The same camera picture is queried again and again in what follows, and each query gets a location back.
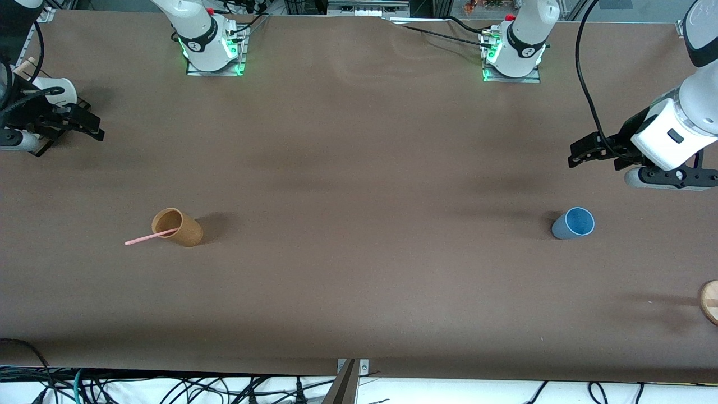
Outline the blue cup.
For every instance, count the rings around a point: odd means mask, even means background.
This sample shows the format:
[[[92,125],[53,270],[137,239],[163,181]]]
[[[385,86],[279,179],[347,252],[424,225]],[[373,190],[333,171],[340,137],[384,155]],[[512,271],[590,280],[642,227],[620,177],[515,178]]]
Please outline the blue cup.
[[[575,240],[590,235],[595,230],[595,218],[583,207],[572,207],[560,215],[551,227],[551,233],[558,240]]]

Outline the pink chopstick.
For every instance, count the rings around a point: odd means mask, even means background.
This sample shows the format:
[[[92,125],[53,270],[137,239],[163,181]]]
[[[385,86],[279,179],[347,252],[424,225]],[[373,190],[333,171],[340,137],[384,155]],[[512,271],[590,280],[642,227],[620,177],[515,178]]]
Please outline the pink chopstick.
[[[162,237],[162,236],[170,236],[170,235],[173,235],[174,233],[176,233],[177,231],[178,231],[178,228],[171,228],[164,232],[151,233],[150,235],[147,235],[147,236],[141,236],[139,238],[135,238],[134,240],[125,241],[124,245],[130,246],[130,245],[135,245],[135,244],[141,243],[142,241],[153,240],[154,238],[158,238],[158,237]]]

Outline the brown cup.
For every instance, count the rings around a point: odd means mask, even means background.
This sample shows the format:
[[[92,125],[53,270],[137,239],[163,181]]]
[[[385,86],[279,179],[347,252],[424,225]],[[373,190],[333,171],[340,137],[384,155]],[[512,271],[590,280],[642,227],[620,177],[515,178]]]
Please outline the brown cup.
[[[200,223],[174,208],[160,210],[151,222],[151,230],[154,233],[169,232],[159,237],[184,247],[198,246],[204,237]]]

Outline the round wooden disc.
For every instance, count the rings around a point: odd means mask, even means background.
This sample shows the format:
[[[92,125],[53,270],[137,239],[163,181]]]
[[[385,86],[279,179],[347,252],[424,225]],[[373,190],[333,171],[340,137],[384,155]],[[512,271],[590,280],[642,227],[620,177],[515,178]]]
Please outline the round wooden disc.
[[[698,292],[698,303],[705,318],[718,327],[718,279],[703,284]]]

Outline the dark metal bar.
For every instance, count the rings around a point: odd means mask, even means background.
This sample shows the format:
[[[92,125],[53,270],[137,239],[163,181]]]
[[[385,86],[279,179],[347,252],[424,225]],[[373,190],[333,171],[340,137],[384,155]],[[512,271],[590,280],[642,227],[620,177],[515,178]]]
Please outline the dark metal bar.
[[[345,360],[321,404],[356,404],[361,360]]]

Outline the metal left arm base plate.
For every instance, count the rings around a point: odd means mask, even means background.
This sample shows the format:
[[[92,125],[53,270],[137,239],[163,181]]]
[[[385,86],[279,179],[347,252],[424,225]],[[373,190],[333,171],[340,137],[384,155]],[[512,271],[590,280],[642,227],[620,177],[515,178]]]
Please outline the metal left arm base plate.
[[[498,49],[500,40],[497,31],[484,29],[481,33],[477,34],[480,44],[489,44],[488,48],[482,48],[481,59],[482,59],[482,79],[483,82],[505,82],[506,84],[539,84],[540,73],[538,67],[534,67],[527,76],[524,77],[509,77],[501,74],[495,66],[490,64],[489,57],[495,55],[495,51]]]

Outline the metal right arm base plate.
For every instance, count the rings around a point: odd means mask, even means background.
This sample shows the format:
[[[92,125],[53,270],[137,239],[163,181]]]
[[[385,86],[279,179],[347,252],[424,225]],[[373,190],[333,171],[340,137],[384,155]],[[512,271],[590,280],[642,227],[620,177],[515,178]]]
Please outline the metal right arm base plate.
[[[233,34],[230,38],[221,39],[218,51],[211,53],[213,56],[212,66],[217,66],[219,61],[226,62],[224,66],[215,71],[203,71],[193,64],[189,59],[187,49],[183,48],[183,56],[187,59],[186,74],[188,76],[211,76],[211,77],[241,77],[246,69],[247,53],[250,43],[249,28],[239,34]]]

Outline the aluminium frame profile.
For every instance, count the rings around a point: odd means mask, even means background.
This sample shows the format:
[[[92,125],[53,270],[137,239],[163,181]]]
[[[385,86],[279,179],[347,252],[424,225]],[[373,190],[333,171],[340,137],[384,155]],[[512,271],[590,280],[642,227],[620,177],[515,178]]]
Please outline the aluminium frame profile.
[[[409,0],[328,0],[328,16],[377,16],[385,20],[410,18]]]

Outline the metal table edge bracket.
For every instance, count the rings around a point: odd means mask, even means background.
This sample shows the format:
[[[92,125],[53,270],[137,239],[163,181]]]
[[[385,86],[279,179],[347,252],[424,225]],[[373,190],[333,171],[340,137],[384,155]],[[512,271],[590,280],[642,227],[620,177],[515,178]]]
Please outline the metal table edge bracket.
[[[345,360],[340,360],[341,363],[338,364],[338,373],[341,370]],[[369,375],[369,360],[367,360],[367,359],[360,359],[360,360],[361,360],[362,368],[361,368],[361,376],[359,378],[359,381],[362,377]]]

